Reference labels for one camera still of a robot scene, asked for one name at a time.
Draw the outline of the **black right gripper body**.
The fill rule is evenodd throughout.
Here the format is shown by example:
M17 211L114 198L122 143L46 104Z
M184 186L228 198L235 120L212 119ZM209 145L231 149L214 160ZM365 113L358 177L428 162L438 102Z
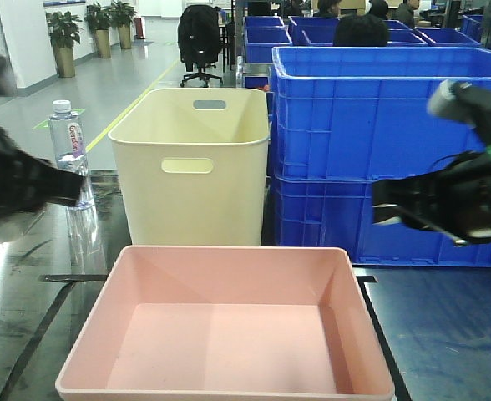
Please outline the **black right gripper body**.
M455 241L491 242L491 158L464 152L421 184L426 216Z

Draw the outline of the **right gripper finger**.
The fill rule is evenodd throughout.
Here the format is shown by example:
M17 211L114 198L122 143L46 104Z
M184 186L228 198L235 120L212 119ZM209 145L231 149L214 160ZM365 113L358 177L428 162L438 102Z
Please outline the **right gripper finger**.
M412 229L429 228L429 226L425 222L398 210L395 206L374 206L372 208L372 211L374 224L393 225L400 223Z
M373 207L424 207L430 205L431 175L382 179L372 184Z

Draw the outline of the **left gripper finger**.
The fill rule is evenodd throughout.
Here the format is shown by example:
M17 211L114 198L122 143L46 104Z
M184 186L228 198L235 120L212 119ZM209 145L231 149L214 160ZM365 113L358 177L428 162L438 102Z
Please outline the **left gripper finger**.
M36 193L41 201L62 206L76 206L80 201L84 177L60 170L45 159L38 159Z

